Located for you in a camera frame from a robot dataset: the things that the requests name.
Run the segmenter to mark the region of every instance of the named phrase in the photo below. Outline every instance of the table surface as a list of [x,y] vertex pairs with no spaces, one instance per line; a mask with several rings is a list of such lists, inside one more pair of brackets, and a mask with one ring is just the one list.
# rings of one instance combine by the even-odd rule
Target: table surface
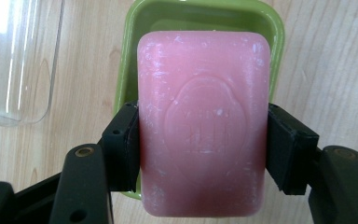
[[[358,1],[268,0],[286,39],[272,103],[318,133],[319,147],[358,150]],[[66,0],[51,108],[33,125],[0,127],[0,180],[16,191],[57,174],[72,147],[95,143],[112,118],[131,0]],[[252,217],[152,217],[113,193],[116,223],[312,223],[307,196],[284,196],[266,173]]]

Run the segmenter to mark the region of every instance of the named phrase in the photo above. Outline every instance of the soap bar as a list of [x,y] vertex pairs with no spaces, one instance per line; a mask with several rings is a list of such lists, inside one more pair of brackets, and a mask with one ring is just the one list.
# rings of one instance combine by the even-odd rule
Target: soap bar
[[142,201],[158,217],[243,217],[263,201],[269,44],[167,31],[138,45]]

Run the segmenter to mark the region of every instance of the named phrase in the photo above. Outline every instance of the screw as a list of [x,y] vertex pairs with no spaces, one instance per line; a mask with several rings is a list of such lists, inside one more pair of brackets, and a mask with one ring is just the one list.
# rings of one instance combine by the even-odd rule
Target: screw
[[113,134],[121,134],[121,130],[113,130]]
[[75,152],[75,155],[77,157],[88,157],[92,153],[94,153],[94,148],[92,148],[92,147],[82,147],[82,148],[78,149]]
[[334,149],[334,152],[335,152],[338,156],[343,157],[343,158],[345,158],[345,159],[347,159],[347,160],[354,160],[354,159],[356,159],[356,155],[355,155],[353,152],[348,151],[348,150],[346,150],[346,149],[344,149],[344,148],[336,148],[336,149]]

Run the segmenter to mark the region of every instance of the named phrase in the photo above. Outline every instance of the clear plastic container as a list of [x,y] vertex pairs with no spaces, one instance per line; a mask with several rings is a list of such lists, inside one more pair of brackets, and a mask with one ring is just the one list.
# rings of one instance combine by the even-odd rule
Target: clear plastic container
[[63,0],[0,0],[0,125],[47,113]]

